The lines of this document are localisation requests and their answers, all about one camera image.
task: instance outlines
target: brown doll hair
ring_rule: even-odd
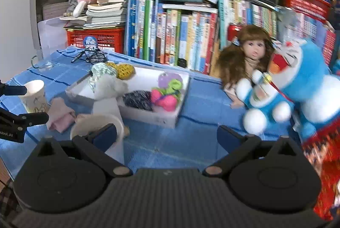
[[[224,48],[217,60],[217,67],[220,71],[220,78],[222,80],[223,88],[230,84],[236,84],[241,78],[246,78],[245,72],[245,55],[242,46],[246,41],[263,40],[266,52],[265,56],[260,59],[259,64],[256,66],[261,72],[267,70],[271,54],[273,53],[273,46],[269,34],[257,25],[246,25],[242,27],[237,35],[239,46],[231,44]]]

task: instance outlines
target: open box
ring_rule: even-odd
[[[153,112],[147,110],[141,110],[125,106],[123,99],[120,97],[117,99],[120,114],[123,118],[129,118],[138,120],[144,123],[151,123],[161,125],[164,127],[175,128],[178,115],[181,111],[189,84],[189,73],[181,72],[177,70],[164,70],[156,67],[141,67],[134,66],[136,74],[129,80],[125,80],[128,85],[129,92],[135,90],[151,91],[153,87],[158,87],[158,77],[164,72],[172,72],[179,74],[183,80],[183,88],[181,90],[181,101],[177,105],[177,108],[173,112],[167,112],[159,106],[153,106]],[[91,74],[89,73],[79,81],[73,83],[65,90],[67,96],[76,103],[80,103],[89,107],[93,106],[94,94],[88,85],[88,80]]]

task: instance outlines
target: yellow knitted ball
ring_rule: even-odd
[[[106,64],[117,70],[117,77],[119,79],[130,79],[135,74],[135,68],[130,64],[122,63],[117,65],[113,62],[106,62]]]

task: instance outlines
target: white cup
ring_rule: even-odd
[[[23,102],[27,113],[48,112],[50,106],[47,103],[44,90],[44,82],[42,80],[32,80],[24,85],[27,93],[19,96]]]

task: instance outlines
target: doll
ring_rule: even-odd
[[[222,87],[232,100],[231,107],[244,105],[235,94],[236,83],[241,78],[251,80],[253,70],[265,72],[273,53],[269,34],[256,25],[246,25],[238,33],[237,44],[232,44],[221,51],[217,61]]]

